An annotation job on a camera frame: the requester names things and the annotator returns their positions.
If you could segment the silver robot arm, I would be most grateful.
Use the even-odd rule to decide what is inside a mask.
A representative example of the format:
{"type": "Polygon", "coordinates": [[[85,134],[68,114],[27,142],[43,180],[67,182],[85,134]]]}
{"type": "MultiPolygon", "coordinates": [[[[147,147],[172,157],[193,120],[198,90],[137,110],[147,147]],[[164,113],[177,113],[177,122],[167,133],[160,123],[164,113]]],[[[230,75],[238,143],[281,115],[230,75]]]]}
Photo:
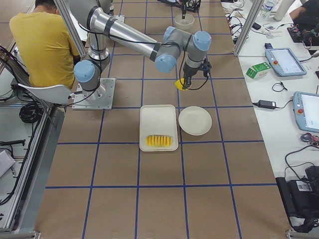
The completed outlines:
{"type": "Polygon", "coordinates": [[[210,75],[211,65],[205,58],[211,44],[211,36],[205,31],[194,34],[169,26],[164,33],[163,42],[156,41],[138,30],[120,22],[104,10],[110,1],[101,4],[97,0],[71,0],[71,13],[88,33],[101,34],[120,45],[137,51],[154,62],[162,73],[170,72],[181,54],[186,56],[182,89],[191,89],[191,78],[202,71],[205,78],[210,75]]]}

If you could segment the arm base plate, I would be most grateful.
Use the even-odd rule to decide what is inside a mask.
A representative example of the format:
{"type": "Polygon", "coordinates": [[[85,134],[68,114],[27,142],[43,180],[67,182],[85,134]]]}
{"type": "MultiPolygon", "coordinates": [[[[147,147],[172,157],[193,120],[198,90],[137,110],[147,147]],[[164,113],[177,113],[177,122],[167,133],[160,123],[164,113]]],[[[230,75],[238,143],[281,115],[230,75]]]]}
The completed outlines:
{"type": "Polygon", "coordinates": [[[116,78],[101,78],[100,86],[87,99],[91,92],[82,90],[82,86],[78,83],[77,91],[74,98],[73,110],[111,110],[113,105],[116,78]]]}

